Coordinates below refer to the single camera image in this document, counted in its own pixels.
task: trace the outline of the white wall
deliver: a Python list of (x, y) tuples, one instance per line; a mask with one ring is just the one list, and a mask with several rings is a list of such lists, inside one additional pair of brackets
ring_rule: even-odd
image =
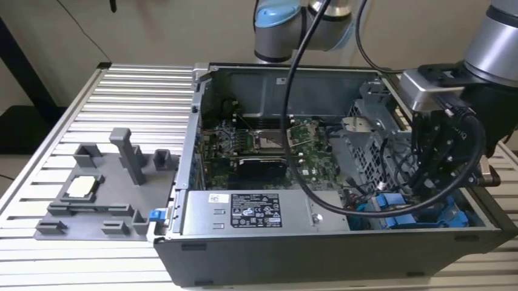
[[(458, 62), (490, 0), (370, 0), (362, 44), (382, 67)], [(352, 65), (367, 65), (355, 52)]]
[[(62, 0), (113, 62), (253, 62), (252, 0)], [(77, 94), (103, 54), (53, 0), (0, 0), (0, 16), (60, 104)], [(309, 53), (336, 64), (340, 52)]]
[[(253, 0), (117, 0), (115, 14), (108, 0), (61, 1), (113, 62), (255, 61)], [(371, 3), (363, 30), (368, 54), (380, 65), (406, 67), (460, 58), (488, 0)], [(0, 16), (50, 95), (66, 105), (105, 61), (103, 54), (54, 0), (0, 0)], [(363, 65), (354, 45), (341, 52), (307, 52), (303, 63), (345, 65), (351, 60)]]

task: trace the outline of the blue latch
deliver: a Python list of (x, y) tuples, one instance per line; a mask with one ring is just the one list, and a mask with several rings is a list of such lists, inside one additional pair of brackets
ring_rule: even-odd
[(152, 210), (149, 212), (149, 221), (164, 222), (165, 221), (165, 211), (164, 210)]

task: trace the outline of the warning label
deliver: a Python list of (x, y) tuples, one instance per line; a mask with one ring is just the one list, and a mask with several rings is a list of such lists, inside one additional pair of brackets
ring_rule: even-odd
[(279, 194), (232, 194), (232, 227), (281, 227)]

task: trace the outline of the motherboard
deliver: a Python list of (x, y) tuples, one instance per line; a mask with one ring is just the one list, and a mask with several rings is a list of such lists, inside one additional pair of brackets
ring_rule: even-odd
[[(284, 158), (280, 129), (255, 129), (252, 118), (236, 116), (203, 130), (207, 190), (299, 189)], [(312, 190), (340, 190), (344, 179), (321, 121), (291, 118), (288, 144), (299, 173)]]

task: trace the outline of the metal slot rail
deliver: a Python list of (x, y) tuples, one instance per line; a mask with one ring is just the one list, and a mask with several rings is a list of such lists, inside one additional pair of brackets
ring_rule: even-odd
[[(81, 142), (108, 142), (113, 127), (132, 130), (143, 152), (180, 154), (192, 98), (189, 67), (113, 65), (97, 70), (25, 169), (0, 199), (0, 287), (12, 290), (180, 290), (147, 242), (36, 241), (34, 226), (74, 166)], [(518, 223), (518, 159), (499, 145), (490, 163), (502, 185), (488, 191)], [(468, 255), (431, 279), (235, 286), (232, 290), (518, 289), (518, 239)]]

